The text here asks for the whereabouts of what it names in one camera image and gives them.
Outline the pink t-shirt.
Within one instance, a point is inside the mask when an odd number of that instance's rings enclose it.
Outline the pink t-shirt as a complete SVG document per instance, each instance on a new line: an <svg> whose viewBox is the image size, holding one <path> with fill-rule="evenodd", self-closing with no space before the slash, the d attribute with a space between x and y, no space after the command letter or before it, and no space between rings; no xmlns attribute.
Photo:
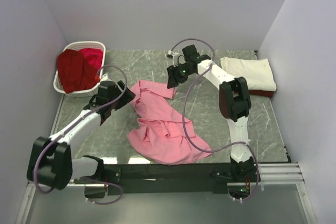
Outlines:
<svg viewBox="0 0 336 224"><path fill-rule="evenodd" d="M131 91L135 98L130 105L140 117L139 127L128 133L128 139L138 153L165 165L195 163L210 155L190 144L183 130L182 114L166 101L174 99L175 89L140 80Z"/></svg>

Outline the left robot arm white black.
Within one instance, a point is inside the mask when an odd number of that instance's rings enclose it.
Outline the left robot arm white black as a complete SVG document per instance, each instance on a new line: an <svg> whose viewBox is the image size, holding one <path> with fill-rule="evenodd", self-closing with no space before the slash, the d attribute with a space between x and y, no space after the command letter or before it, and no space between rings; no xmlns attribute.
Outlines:
<svg viewBox="0 0 336 224"><path fill-rule="evenodd" d="M49 137L38 137L32 146L27 168L27 179L51 190L64 189L71 180L88 177L104 178L101 158L85 155L74 159L74 150L100 127L112 114L135 98L123 81L100 82L98 92L83 107L80 114L59 132Z"/></svg>

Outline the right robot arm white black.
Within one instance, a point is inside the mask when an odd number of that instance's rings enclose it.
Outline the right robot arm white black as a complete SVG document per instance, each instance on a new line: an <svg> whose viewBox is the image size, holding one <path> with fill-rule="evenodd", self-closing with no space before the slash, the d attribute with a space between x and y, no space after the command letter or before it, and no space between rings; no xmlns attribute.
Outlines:
<svg viewBox="0 0 336 224"><path fill-rule="evenodd" d="M167 88L175 88L187 81L192 74L207 79L218 89L218 105L222 116L229 127L231 143L230 172L224 176L229 182L246 181L256 172L254 156L251 153L248 136L248 116L251 100L247 81L243 77L234 77L219 67L213 58L200 55L194 45L182 49L184 63L179 62L181 56L170 50L167 54L173 64L167 67Z"/></svg>

